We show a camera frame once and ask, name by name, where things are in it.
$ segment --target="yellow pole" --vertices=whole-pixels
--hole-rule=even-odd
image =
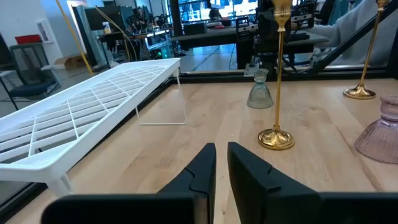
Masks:
[[[63,16],[65,22],[67,22],[68,28],[69,28],[70,32],[72,33],[73,38],[75,39],[77,48],[79,48],[80,55],[81,55],[81,57],[83,58],[83,60],[85,61],[85,64],[86,64],[87,69],[88,69],[88,72],[90,73],[91,76],[93,76],[94,73],[93,73],[93,71],[92,71],[90,65],[88,64],[87,58],[86,58],[86,56],[85,56],[85,53],[83,52],[83,50],[82,50],[81,47],[80,47],[80,43],[79,43],[79,41],[78,41],[78,39],[77,39],[77,36],[76,36],[75,32],[73,31],[72,26],[70,25],[70,22],[69,22],[69,19],[68,19],[67,15],[66,15],[65,12],[63,11],[62,6],[61,6],[59,0],[55,0],[55,1],[57,2],[57,5],[58,5],[58,7],[60,8],[60,10],[61,10],[61,12],[62,12],[62,16]]]

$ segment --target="red box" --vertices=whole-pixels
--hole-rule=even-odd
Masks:
[[[20,37],[15,37],[18,44],[31,44],[31,43],[41,43],[42,39],[39,34],[36,35],[25,35]]]

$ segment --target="pink glass vase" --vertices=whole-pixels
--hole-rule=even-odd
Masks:
[[[398,164],[398,96],[382,96],[381,119],[371,123],[355,141],[355,148],[365,156]]]

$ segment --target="black chair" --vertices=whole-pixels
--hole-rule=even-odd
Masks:
[[[22,44],[10,47],[12,61],[14,63],[17,75],[22,82],[11,90],[6,88],[4,82],[1,84],[6,89],[12,104],[18,110],[14,97],[24,97],[29,99],[42,99],[59,85],[52,66],[45,56],[42,44]]]

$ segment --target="gold candlestick holder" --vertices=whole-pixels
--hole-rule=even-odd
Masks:
[[[278,80],[275,104],[275,125],[272,129],[266,129],[259,133],[259,143],[267,149],[284,150],[294,145],[293,136],[287,131],[281,130],[279,126],[280,110],[280,83],[282,79],[282,57],[284,49],[285,23],[290,18],[291,0],[274,0],[274,16],[279,28],[279,59],[278,59]]]
[[[372,36],[371,36],[371,42],[369,43],[368,54],[366,55],[366,60],[365,60],[365,65],[363,67],[361,80],[359,81],[358,85],[355,88],[350,88],[343,92],[343,94],[347,97],[350,97],[353,99],[359,99],[359,100],[368,100],[368,99],[372,99],[372,98],[376,97],[375,92],[373,92],[371,90],[367,90],[365,88],[365,74],[366,74],[366,71],[368,70],[368,63],[369,63],[369,59],[371,57],[373,43],[374,43],[374,39],[376,37],[377,27],[379,25],[381,12],[384,10],[384,6],[386,5],[386,2],[387,2],[386,0],[377,0],[379,9],[377,10],[377,17],[376,17],[376,21],[374,23],[373,32],[372,32]]]

